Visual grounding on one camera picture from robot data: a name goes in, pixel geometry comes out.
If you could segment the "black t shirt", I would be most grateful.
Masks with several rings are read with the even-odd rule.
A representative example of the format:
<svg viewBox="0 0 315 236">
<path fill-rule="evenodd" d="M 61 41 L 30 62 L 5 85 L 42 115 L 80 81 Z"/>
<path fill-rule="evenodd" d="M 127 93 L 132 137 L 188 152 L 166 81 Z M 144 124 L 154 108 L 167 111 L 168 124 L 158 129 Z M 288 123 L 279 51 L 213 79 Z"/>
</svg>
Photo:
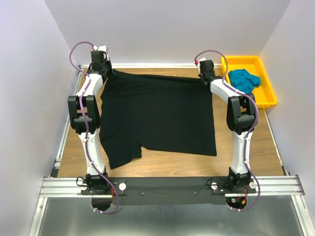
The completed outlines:
<svg viewBox="0 0 315 236">
<path fill-rule="evenodd" d="M 115 71 L 101 101 L 99 138 L 111 169 L 142 148 L 217 155 L 213 96 L 200 79 Z"/>
</svg>

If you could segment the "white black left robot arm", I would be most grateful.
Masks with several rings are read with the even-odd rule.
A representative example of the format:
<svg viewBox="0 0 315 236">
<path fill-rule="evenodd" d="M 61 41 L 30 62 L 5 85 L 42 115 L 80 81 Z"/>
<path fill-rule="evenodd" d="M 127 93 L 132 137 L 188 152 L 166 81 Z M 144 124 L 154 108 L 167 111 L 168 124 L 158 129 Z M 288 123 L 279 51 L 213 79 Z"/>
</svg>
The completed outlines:
<svg viewBox="0 0 315 236">
<path fill-rule="evenodd" d="M 100 114 L 96 95 L 113 70 L 105 46 L 94 48 L 91 60 L 82 87 L 76 95 L 68 97 L 67 103 L 70 125 L 81 140 L 87 163 L 87 174 L 80 187 L 88 194 L 107 194 L 110 184 L 105 179 L 108 175 L 100 154 Z"/>
</svg>

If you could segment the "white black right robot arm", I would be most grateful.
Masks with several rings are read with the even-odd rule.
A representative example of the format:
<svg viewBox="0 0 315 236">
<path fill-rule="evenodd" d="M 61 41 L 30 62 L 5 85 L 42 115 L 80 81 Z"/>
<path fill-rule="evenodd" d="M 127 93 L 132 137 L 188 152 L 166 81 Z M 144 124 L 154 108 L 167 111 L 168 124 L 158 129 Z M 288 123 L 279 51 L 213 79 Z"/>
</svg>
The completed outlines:
<svg viewBox="0 0 315 236">
<path fill-rule="evenodd" d="M 250 142 L 257 125 L 258 108 L 253 94 L 245 94 L 229 85 L 214 72 L 212 60 L 195 60 L 199 77 L 209 88 L 227 104 L 226 123 L 232 132 L 233 155 L 224 188 L 231 192 L 240 191 L 251 182 Z"/>
</svg>

